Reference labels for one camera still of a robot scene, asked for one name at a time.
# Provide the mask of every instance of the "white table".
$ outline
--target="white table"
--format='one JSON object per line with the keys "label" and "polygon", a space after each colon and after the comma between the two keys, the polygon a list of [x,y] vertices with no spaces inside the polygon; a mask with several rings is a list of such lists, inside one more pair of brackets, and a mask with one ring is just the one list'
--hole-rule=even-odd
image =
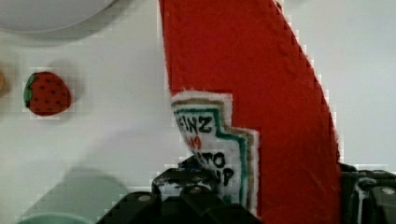
{"label": "white table", "polygon": [[[329,90],[344,162],[396,171],[396,2],[286,0],[284,7]],[[157,172],[188,156],[172,121],[157,1],[120,0],[55,33],[0,33],[0,46],[7,79],[0,94],[0,223],[78,173],[71,170],[93,169],[130,191],[149,190]],[[37,119],[22,101],[27,78],[45,69],[76,96],[51,120]]]}
{"label": "white table", "polygon": [[[130,191],[188,156],[173,125],[157,2],[120,0],[51,34],[0,33],[0,223],[11,223],[72,171],[116,177]],[[74,92],[56,119],[37,119],[22,93],[51,70]]]}
{"label": "white table", "polygon": [[396,172],[396,2],[284,0],[284,7],[329,93],[344,162]]}

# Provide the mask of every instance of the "red fabric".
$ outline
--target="red fabric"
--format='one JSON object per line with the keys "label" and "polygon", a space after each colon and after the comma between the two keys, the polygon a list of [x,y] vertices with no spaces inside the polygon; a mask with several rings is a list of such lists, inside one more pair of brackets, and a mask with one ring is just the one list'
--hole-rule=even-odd
{"label": "red fabric", "polygon": [[338,149],[314,71],[272,0],[160,0],[170,90],[228,92],[261,133],[267,224],[339,223]]}

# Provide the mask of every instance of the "black device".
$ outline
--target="black device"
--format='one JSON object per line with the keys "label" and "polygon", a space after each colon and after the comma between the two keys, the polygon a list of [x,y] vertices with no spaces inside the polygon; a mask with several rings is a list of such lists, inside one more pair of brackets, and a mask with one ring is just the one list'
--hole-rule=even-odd
{"label": "black device", "polygon": [[[341,166],[343,224],[396,224],[396,175]],[[217,196],[218,180],[194,158],[168,169],[151,192],[134,192],[98,224],[259,224],[248,210]]]}

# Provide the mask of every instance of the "white plate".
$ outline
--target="white plate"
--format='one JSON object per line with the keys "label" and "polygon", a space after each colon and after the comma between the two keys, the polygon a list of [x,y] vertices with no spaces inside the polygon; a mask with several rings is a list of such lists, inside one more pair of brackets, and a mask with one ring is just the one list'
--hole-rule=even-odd
{"label": "white plate", "polygon": [[0,29],[45,33],[89,19],[115,0],[0,0]]}

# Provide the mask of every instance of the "strawberry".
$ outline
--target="strawberry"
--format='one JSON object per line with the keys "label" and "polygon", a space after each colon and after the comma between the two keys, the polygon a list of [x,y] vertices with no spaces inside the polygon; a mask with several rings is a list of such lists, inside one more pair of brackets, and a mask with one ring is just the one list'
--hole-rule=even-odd
{"label": "strawberry", "polygon": [[51,72],[40,72],[29,77],[23,101],[38,116],[52,116],[71,105],[71,95],[60,77]]}

